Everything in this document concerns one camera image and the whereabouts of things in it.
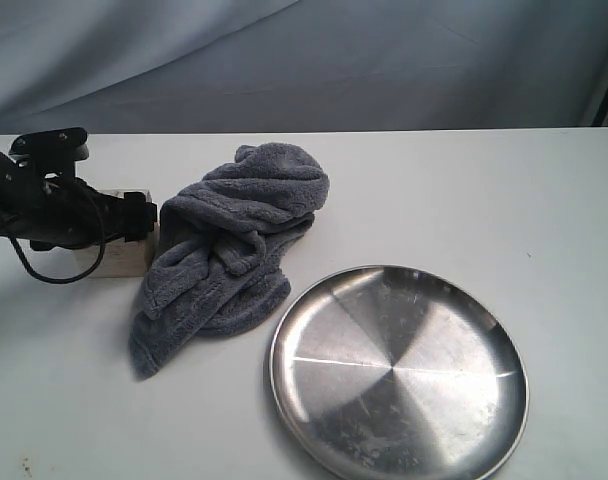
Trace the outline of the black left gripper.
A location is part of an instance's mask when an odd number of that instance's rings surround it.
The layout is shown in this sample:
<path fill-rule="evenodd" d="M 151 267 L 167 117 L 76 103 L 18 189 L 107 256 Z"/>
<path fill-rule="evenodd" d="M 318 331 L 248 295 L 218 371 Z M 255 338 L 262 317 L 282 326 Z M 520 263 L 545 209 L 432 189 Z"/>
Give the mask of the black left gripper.
<path fill-rule="evenodd" d="M 41 250 L 147 239 L 158 218 L 148 193 L 127 191 L 122 202 L 76 176 L 76 164 L 89 157 L 87 140 L 84 128 L 70 127 L 20 135 L 0 151 L 0 237 Z"/>

